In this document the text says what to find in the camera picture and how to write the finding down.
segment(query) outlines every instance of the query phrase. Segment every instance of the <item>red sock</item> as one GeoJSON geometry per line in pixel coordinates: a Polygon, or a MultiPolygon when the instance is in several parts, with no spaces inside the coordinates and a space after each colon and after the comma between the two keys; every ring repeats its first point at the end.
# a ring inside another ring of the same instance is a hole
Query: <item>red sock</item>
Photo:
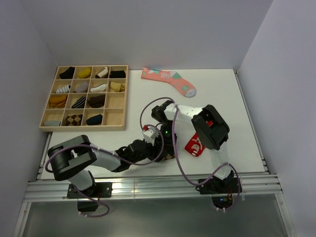
{"type": "MultiPolygon", "coordinates": [[[[208,126],[211,126],[212,124],[212,121],[207,122],[208,126]]],[[[205,149],[205,146],[199,140],[198,134],[195,133],[184,149],[191,155],[198,157],[202,154],[203,150],[205,149]]]]}

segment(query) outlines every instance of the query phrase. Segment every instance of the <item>white sock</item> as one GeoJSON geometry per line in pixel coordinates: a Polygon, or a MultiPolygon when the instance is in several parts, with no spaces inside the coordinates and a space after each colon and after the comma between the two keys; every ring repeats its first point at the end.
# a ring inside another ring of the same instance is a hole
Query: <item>white sock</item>
{"type": "Polygon", "coordinates": [[[95,78],[102,78],[106,76],[109,72],[108,67],[104,67],[105,69],[101,72],[99,72],[97,75],[95,75],[95,78]]]}
{"type": "Polygon", "coordinates": [[[93,92],[93,93],[103,92],[106,89],[107,89],[107,85],[106,84],[101,84],[101,85],[98,85],[96,87],[91,88],[90,92],[93,92]]]}

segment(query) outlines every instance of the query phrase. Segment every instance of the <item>pink sock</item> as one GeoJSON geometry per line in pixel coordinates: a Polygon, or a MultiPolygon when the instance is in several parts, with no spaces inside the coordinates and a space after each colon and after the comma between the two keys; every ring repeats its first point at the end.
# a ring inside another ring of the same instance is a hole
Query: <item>pink sock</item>
{"type": "Polygon", "coordinates": [[[187,80],[182,78],[176,71],[159,71],[143,68],[142,79],[166,82],[175,87],[182,95],[186,97],[195,96],[197,90],[187,80]]]}

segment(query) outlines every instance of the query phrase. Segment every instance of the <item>wooden sock organizer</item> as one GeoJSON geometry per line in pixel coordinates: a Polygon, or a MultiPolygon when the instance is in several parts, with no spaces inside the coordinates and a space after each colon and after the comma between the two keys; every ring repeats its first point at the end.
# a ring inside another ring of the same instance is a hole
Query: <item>wooden sock organizer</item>
{"type": "Polygon", "coordinates": [[[128,91],[128,66],[127,65],[112,65],[112,66],[72,66],[75,68],[75,72],[72,79],[60,79],[59,74],[66,71],[70,66],[58,67],[55,79],[46,102],[46,107],[43,116],[40,121],[39,128],[45,132],[55,131],[115,131],[125,130],[125,114],[126,114],[126,100],[128,91]],[[91,75],[85,79],[78,78],[78,72],[89,67],[91,69],[91,75]],[[109,73],[105,78],[96,79],[95,75],[98,74],[104,67],[108,67],[109,73]],[[125,78],[109,78],[111,71],[124,70],[125,78]],[[74,90],[83,82],[89,84],[87,93],[75,93],[74,90]],[[110,88],[111,82],[125,83],[125,91],[115,92],[110,88]],[[92,93],[90,88],[107,84],[107,89],[104,92],[92,93]],[[56,89],[59,89],[65,85],[71,85],[68,93],[60,94],[56,93],[56,89]],[[50,106],[49,99],[54,96],[66,95],[67,101],[64,108],[53,108],[50,106]],[[91,97],[105,95],[104,106],[100,108],[92,108],[89,105],[89,99],[91,97]],[[72,105],[80,98],[84,96],[86,98],[85,106],[83,109],[72,109],[72,105]],[[65,126],[66,117],[71,115],[83,115],[80,126],[65,126]],[[88,118],[101,114],[103,116],[102,123],[100,125],[87,125],[88,118]],[[59,121],[59,126],[45,126],[46,121],[59,121]]]}

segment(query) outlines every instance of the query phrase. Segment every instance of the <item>white enclosure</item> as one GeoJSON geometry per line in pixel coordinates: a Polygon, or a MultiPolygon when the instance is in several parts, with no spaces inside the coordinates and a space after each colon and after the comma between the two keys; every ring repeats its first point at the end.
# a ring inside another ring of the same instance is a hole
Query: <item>white enclosure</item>
{"type": "Polygon", "coordinates": [[[314,236],[315,9],[314,0],[2,0],[1,236],[12,235],[39,169],[57,65],[97,64],[238,70],[297,233],[314,236]]]}

